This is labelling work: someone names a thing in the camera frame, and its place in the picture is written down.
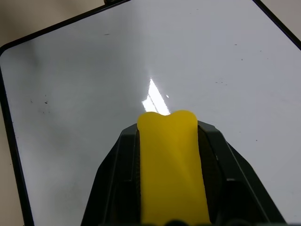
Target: table surface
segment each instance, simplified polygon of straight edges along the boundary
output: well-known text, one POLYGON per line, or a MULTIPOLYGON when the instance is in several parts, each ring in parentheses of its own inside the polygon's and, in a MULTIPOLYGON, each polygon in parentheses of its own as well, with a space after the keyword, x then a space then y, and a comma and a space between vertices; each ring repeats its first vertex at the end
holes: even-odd
POLYGON ((131 0, 0 56, 35 225, 80 225, 145 111, 215 125, 301 222, 301 52, 251 0, 131 0))

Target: yellow rubber pad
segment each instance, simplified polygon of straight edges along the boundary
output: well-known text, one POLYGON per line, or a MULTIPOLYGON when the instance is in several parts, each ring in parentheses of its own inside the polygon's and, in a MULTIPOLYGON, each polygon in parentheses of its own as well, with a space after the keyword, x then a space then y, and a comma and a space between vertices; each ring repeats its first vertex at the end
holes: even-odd
POLYGON ((141 223, 210 223, 198 152, 198 121, 188 111, 142 114, 141 223))

